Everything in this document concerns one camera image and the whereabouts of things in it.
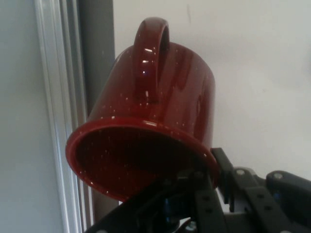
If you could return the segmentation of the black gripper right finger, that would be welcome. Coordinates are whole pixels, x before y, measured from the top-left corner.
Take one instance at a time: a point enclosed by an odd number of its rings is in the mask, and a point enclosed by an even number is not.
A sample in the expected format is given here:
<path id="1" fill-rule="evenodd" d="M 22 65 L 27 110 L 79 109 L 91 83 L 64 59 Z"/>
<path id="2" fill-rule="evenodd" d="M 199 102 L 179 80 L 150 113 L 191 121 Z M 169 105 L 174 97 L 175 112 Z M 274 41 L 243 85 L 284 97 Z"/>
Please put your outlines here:
<path id="1" fill-rule="evenodd" d="M 311 182 L 276 170 L 260 178 L 234 167 L 222 148 L 212 155 L 220 168 L 219 190 L 230 212 L 213 210 L 212 233 L 309 233 Z"/>

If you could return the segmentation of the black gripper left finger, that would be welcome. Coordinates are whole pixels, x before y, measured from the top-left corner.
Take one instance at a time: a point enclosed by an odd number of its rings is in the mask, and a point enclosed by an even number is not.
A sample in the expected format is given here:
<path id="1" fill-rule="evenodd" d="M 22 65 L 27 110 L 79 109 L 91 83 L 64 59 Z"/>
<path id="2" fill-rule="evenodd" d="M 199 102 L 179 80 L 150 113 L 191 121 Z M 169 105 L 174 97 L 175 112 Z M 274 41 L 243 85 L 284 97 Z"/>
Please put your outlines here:
<path id="1" fill-rule="evenodd" d="M 225 233 L 220 201 L 206 171 L 159 180 L 111 211 L 88 233 Z"/>

